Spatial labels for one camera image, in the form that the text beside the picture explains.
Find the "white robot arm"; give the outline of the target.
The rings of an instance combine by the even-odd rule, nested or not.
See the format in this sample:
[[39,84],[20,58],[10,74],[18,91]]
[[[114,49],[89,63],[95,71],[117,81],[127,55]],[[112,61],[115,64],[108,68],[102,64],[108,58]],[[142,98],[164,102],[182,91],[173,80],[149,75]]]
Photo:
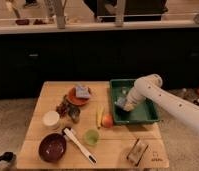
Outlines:
[[161,88],[162,84],[163,80],[158,74],[136,79],[126,96],[123,109],[131,111],[148,98],[199,135],[199,106],[168,93]]

